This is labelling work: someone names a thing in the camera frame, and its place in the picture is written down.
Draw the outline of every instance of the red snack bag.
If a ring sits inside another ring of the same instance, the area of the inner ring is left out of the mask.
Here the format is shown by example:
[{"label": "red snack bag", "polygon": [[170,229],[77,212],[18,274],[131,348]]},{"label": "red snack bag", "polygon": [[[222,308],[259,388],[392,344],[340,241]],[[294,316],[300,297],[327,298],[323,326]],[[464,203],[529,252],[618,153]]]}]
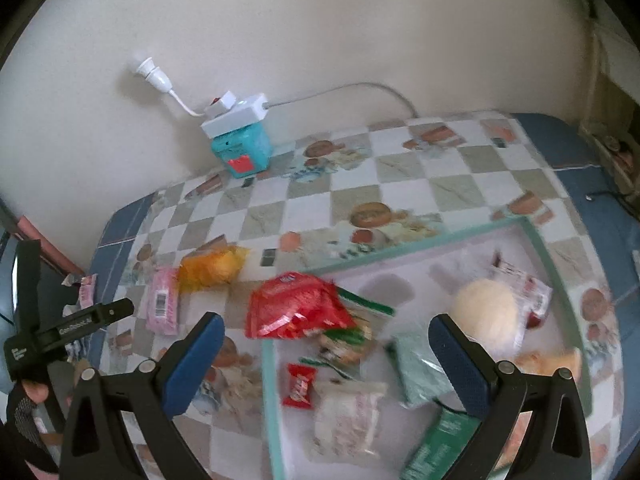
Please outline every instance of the red snack bag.
[{"label": "red snack bag", "polygon": [[329,328],[354,328],[333,283],[286,272],[251,294],[244,333],[249,338],[298,339]]},{"label": "red snack bag", "polygon": [[284,406],[311,409],[311,386],[316,378],[316,370],[311,366],[288,364],[289,395],[282,400]]}]

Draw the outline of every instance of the white wall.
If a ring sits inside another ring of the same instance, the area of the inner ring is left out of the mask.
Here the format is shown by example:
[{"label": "white wall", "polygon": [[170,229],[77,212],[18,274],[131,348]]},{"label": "white wall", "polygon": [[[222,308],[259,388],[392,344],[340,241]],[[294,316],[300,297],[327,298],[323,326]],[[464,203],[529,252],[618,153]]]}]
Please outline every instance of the white wall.
[{"label": "white wall", "polygon": [[[194,107],[378,80],[424,115],[571,121],[586,39],[578,0],[48,0],[0,73],[0,196],[81,266],[114,210],[214,163],[198,121],[126,72],[141,47]],[[405,114],[359,89],[266,125],[281,142]]]}]

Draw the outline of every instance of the electrical wire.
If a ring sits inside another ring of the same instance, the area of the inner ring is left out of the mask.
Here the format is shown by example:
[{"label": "electrical wire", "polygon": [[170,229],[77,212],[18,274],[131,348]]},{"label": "electrical wire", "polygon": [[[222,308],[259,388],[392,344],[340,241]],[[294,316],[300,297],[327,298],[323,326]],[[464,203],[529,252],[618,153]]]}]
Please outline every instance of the electrical wire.
[{"label": "electrical wire", "polygon": [[191,110],[191,108],[189,108],[186,104],[184,104],[183,100],[180,99],[178,97],[178,94],[175,93],[173,90],[169,90],[167,92],[171,97],[173,97],[176,101],[178,101],[178,104],[184,109],[185,112],[187,112],[191,117],[204,117],[204,114],[199,114],[197,112],[194,112],[193,110]]},{"label": "electrical wire", "polygon": [[409,99],[407,99],[405,96],[403,96],[398,90],[396,90],[395,88],[391,88],[391,86],[385,85],[384,83],[375,83],[375,82],[369,82],[369,81],[358,81],[357,83],[347,83],[345,85],[335,86],[333,88],[329,88],[328,90],[323,90],[321,92],[316,92],[315,94],[309,94],[302,97],[297,97],[295,99],[289,99],[287,101],[265,103],[264,108],[274,108],[276,106],[283,106],[283,105],[288,105],[292,103],[297,103],[298,101],[305,101],[307,99],[311,99],[312,97],[318,97],[324,94],[328,94],[329,92],[334,92],[335,90],[341,90],[343,88],[349,88],[352,86],[368,86],[371,88],[378,88],[380,90],[388,92],[389,94],[396,97],[404,106],[406,106],[406,108],[411,112],[412,118],[417,119],[420,117],[420,115],[418,114],[418,110],[415,109],[414,104],[411,101],[409,101]]}]

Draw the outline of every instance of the green package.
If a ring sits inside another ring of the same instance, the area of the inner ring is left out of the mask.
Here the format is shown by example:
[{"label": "green package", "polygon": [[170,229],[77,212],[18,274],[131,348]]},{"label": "green package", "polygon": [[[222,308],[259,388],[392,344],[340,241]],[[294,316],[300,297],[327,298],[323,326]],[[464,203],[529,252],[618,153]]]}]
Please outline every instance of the green package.
[{"label": "green package", "polygon": [[480,421],[443,408],[436,424],[400,474],[400,480],[440,480],[469,442]]},{"label": "green package", "polygon": [[395,334],[385,350],[398,373],[408,408],[418,408],[453,390],[424,332]]}]

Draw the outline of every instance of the light bulb socket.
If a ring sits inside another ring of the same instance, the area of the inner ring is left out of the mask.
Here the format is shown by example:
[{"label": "light bulb socket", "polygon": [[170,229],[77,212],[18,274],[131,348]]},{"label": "light bulb socket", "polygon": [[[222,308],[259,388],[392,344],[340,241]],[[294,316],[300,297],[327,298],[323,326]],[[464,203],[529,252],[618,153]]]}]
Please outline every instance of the light bulb socket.
[{"label": "light bulb socket", "polygon": [[151,57],[147,57],[142,63],[133,67],[132,72],[135,74],[140,74],[142,77],[148,76],[151,71],[155,68],[154,60]]},{"label": "light bulb socket", "polygon": [[151,83],[154,88],[165,94],[174,87],[167,74],[165,74],[158,66],[153,67],[153,69],[145,77],[145,80]]}]

